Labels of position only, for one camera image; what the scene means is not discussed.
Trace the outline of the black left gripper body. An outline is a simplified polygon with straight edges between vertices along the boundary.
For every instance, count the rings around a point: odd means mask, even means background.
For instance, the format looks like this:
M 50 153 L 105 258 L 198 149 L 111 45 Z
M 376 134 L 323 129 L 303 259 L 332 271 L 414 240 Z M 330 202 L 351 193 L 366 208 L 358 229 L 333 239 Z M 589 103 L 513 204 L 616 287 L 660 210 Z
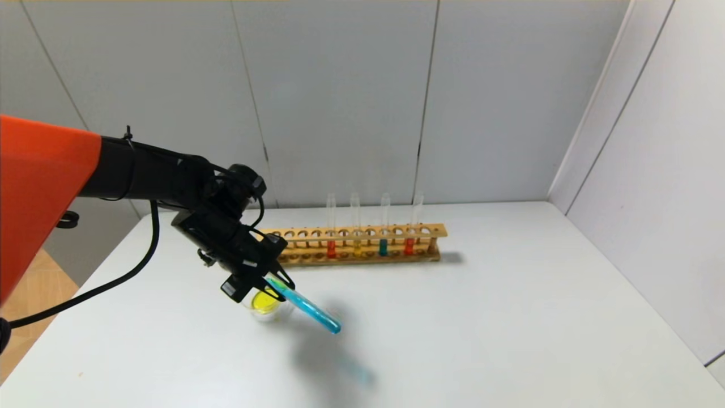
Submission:
M 279 235 L 240 225 L 225 242 L 213 238 L 204 251 L 204 261 L 208 266 L 219 264 L 229 272 L 221 290 L 239 304 L 254 289 L 254 278 L 268 277 L 268 263 L 279 261 L 286 247 L 287 240 Z

